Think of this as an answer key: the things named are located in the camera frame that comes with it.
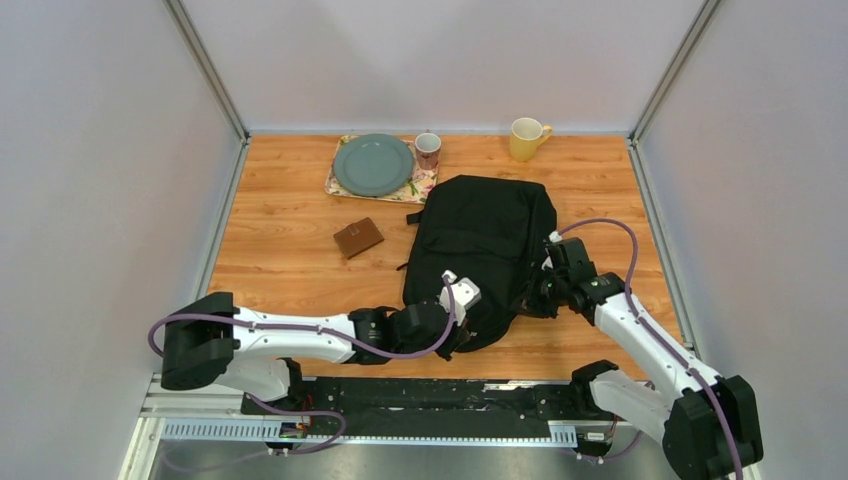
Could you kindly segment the black fabric student bag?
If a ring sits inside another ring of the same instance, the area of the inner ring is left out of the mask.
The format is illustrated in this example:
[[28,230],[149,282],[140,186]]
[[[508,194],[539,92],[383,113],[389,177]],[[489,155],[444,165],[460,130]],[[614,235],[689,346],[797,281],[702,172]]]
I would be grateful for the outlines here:
[[557,212],[544,185],[459,175],[436,185],[423,209],[407,217],[417,227],[405,266],[402,299],[437,296],[450,270],[480,289],[466,314],[469,337],[459,353],[500,340],[522,309],[531,279],[546,259]]

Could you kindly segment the brown leather wallet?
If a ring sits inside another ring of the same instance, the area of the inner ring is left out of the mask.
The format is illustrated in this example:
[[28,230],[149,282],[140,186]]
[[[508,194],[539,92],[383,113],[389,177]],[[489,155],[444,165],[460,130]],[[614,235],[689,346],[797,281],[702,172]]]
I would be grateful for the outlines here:
[[384,241],[384,236],[375,222],[366,217],[347,225],[333,235],[333,239],[345,259],[352,259]]

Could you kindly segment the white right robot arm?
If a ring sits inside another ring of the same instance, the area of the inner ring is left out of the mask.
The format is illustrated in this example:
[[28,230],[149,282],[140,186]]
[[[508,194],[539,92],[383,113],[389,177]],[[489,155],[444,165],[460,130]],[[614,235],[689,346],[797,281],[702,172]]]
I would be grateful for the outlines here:
[[651,382],[633,380],[608,360],[585,365],[572,374],[577,415],[608,412],[631,423],[662,447],[681,479],[718,479],[763,459],[756,397],[744,378],[725,377],[688,352],[624,280],[597,272],[580,239],[552,233],[545,249],[527,309],[553,316],[568,307],[621,346]]

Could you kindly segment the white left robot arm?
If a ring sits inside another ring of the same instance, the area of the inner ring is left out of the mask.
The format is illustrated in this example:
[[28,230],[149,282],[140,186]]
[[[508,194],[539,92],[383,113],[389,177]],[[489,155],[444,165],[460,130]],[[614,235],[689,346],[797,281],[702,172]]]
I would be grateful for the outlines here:
[[212,384],[255,394],[277,412],[304,405],[297,359],[383,365],[435,353],[449,359],[468,334],[468,310],[481,298],[466,281],[407,306],[362,308],[330,316],[273,315],[238,307],[230,292],[210,294],[157,322],[163,342],[161,385],[188,391]]

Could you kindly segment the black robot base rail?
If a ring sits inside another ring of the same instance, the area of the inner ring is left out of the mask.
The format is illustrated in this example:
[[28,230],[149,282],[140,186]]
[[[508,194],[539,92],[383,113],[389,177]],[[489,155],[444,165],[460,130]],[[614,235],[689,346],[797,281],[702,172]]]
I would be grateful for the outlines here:
[[505,380],[316,377],[273,407],[334,411],[355,437],[543,438],[552,421],[598,421],[610,413],[589,408],[569,383],[509,384]]

